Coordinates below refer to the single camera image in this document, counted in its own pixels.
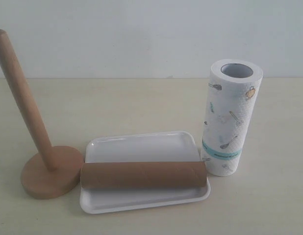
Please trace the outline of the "white rectangular plastic tray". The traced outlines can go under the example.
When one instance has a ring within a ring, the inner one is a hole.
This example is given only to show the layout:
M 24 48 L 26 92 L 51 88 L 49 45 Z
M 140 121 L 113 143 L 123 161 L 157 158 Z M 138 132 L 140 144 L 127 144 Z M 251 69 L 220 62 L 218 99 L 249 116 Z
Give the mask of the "white rectangular plastic tray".
M 191 134 L 169 131 L 102 137 L 89 142 L 86 163 L 104 162 L 186 162 L 201 157 Z M 205 200 L 210 184 L 189 189 L 81 189 L 80 206 L 88 214 L 193 203 Z

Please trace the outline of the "brown cardboard tube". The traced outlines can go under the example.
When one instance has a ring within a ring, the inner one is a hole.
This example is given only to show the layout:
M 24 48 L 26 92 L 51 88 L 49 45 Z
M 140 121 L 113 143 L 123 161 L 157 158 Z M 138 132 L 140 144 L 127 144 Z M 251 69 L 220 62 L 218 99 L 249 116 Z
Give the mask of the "brown cardboard tube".
M 204 162 L 85 163 L 80 183 L 85 189 L 202 188 Z

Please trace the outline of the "wooden paper towel holder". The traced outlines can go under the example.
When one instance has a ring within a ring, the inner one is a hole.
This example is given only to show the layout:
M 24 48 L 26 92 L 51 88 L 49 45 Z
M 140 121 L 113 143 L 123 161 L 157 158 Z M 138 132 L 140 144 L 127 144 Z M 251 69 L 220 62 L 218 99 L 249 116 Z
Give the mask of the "wooden paper towel holder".
M 0 66 L 38 150 L 21 172 L 25 192 L 36 199 L 53 199 L 68 193 L 79 183 L 83 155 L 70 146 L 52 146 L 8 34 L 2 29 Z

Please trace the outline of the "printed white paper towel roll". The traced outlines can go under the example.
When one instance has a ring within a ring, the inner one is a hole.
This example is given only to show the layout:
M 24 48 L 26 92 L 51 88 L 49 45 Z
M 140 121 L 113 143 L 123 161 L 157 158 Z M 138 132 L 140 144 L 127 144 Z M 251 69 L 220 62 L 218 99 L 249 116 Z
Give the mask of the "printed white paper towel roll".
M 262 69 L 247 61 L 223 59 L 211 66 L 201 148 L 210 174 L 237 170 L 262 78 Z

